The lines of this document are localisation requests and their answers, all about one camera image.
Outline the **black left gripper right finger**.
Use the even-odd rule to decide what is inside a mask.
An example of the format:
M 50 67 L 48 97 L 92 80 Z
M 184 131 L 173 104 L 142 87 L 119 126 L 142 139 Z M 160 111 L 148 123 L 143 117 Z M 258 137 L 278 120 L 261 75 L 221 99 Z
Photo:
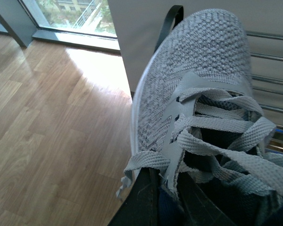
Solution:
M 184 210 L 185 226 L 234 226 L 199 188 L 188 173 L 178 176 L 178 194 Z

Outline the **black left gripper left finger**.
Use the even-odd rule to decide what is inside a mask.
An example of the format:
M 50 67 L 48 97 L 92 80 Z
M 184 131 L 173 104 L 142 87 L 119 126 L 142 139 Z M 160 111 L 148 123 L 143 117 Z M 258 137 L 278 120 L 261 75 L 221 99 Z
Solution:
M 158 171 L 142 168 L 109 226 L 158 226 Z

